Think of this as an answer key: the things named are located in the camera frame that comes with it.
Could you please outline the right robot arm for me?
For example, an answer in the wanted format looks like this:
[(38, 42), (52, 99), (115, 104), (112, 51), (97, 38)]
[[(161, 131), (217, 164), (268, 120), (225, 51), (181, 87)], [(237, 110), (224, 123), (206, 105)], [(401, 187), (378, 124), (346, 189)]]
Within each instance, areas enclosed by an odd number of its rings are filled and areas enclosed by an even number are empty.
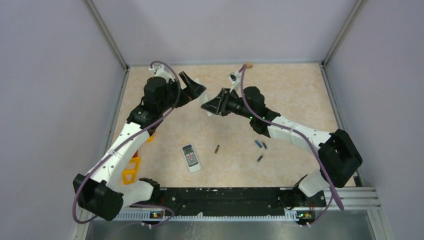
[(241, 95), (229, 88), (222, 88), (215, 98), (203, 103), (201, 109), (221, 117), (235, 114), (248, 118), (251, 128), (257, 134), (288, 141), (311, 152), (319, 168), (295, 185), (294, 202), (299, 206), (307, 206), (315, 194), (329, 189), (336, 205), (344, 210), (337, 189), (343, 188), (363, 163), (359, 151), (345, 130), (327, 132), (291, 121), (269, 109), (265, 104), (265, 97), (255, 86), (245, 88)]

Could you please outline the dark AAA battery lower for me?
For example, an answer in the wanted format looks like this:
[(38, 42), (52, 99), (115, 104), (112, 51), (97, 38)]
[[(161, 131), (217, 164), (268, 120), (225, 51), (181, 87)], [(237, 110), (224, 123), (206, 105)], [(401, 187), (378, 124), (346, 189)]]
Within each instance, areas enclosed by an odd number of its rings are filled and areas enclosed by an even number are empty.
[(261, 155), (258, 157), (258, 159), (256, 160), (256, 162), (257, 162), (257, 163), (259, 163), (259, 162), (263, 159), (263, 157), (264, 157), (264, 154), (261, 154)]

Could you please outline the white grey remote control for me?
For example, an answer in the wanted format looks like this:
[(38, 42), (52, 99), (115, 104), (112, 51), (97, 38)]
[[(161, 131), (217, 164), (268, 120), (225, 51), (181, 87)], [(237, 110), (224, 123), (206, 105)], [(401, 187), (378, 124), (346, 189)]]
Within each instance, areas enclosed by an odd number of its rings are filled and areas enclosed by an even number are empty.
[(190, 173), (195, 173), (202, 168), (198, 155), (192, 144), (183, 146), (181, 151)]

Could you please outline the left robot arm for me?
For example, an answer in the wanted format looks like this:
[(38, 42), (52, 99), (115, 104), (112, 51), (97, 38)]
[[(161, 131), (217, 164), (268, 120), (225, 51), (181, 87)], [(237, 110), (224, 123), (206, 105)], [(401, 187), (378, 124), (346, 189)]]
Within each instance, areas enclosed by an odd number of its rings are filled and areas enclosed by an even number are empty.
[(183, 71), (175, 78), (157, 72), (146, 81), (140, 103), (130, 112), (115, 142), (87, 174), (78, 174), (73, 180), (72, 217), (76, 223), (84, 223), (77, 217), (77, 207), (111, 221), (132, 204), (144, 202), (154, 207), (160, 202), (157, 182), (141, 179), (121, 184), (122, 173), (164, 118), (175, 108), (199, 98), (206, 89)]

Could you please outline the slim white remote control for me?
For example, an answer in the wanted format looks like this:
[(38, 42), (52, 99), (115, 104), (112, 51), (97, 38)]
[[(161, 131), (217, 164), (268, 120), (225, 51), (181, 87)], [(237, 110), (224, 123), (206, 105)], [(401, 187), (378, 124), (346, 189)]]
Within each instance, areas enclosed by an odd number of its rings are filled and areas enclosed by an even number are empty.
[[(194, 81), (197, 84), (202, 85), (202, 83), (201, 83), (201, 81), (200, 81), (199, 78), (196, 78)], [(207, 94), (207, 91), (206, 90), (200, 95), (199, 99), (200, 99), (200, 105), (203, 105), (203, 104), (205, 104), (205, 103), (207, 103), (207, 102), (210, 101), (210, 98), (208, 97), (208, 94)]]

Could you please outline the dark AAA battery upper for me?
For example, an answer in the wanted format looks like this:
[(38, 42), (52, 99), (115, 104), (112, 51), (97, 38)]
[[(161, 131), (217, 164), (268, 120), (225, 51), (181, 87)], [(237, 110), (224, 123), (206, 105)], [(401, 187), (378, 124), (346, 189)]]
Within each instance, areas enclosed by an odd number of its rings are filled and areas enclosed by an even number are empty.
[(263, 145), (264, 149), (265, 149), (265, 150), (267, 150), (267, 149), (268, 149), (268, 147), (267, 147), (266, 143), (265, 143), (264, 141), (262, 141), (261, 143), (262, 143), (262, 145)]

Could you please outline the yellow plastic toy tool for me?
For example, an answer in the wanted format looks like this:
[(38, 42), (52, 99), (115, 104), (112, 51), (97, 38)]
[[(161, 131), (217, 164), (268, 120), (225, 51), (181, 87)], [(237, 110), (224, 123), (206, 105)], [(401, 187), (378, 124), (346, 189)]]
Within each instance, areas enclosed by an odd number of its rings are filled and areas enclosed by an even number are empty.
[(150, 142), (152, 142), (152, 141), (154, 140), (154, 138), (155, 138), (155, 136), (154, 136), (154, 135), (152, 135), (152, 136), (150, 136), (150, 137), (146, 140), (146, 142), (147, 142), (147, 143), (150, 143)]

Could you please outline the blue AAA battery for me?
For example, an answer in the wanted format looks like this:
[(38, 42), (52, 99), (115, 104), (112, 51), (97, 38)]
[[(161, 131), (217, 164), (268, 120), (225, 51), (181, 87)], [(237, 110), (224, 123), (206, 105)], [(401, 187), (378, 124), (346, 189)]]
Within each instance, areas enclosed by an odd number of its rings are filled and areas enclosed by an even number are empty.
[(254, 142), (258, 145), (259, 148), (263, 147), (262, 144), (258, 140), (255, 140)]

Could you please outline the orange plastic frame toy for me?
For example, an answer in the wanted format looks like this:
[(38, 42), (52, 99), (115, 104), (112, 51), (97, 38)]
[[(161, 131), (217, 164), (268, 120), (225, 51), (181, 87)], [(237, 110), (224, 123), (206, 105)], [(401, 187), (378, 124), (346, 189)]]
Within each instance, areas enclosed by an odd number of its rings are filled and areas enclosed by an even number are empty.
[(135, 183), (136, 176), (139, 170), (141, 158), (139, 156), (133, 156), (128, 162), (125, 169), (122, 171), (122, 180), (124, 185), (130, 185)]

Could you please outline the dark aaa battery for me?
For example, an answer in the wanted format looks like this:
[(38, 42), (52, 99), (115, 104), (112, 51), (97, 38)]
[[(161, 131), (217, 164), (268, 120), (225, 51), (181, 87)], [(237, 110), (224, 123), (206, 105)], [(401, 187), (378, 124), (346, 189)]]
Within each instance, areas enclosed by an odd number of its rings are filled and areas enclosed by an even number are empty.
[(263, 159), (263, 157), (264, 157), (264, 154), (261, 154), (261, 155), (258, 157), (258, 159), (256, 160), (256, 162), (257, 162), (257, 163), (259, 163), (259, 162)]
[(263, 145), (264, 149), (265, 149), (265, 150), (267, 150), (267, 149), (268, 149), (268, 147), (267, 147), (266, 143), (265, 143), (264, 141), (262, 141), (261, 143), (262, 143), (262, 145)]

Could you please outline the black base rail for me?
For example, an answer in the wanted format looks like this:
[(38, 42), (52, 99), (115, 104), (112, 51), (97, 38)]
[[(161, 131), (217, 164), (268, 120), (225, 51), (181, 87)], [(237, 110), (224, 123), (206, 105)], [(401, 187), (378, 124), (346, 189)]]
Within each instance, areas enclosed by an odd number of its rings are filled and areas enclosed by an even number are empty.
[(308, 211), (327, 202), (323, 191), (307, 197), (284, 187), (169, 187), (154, 190), (142, 204), (168, 207), (176, 217), (262, 217), (283, 216), (295, 208)]

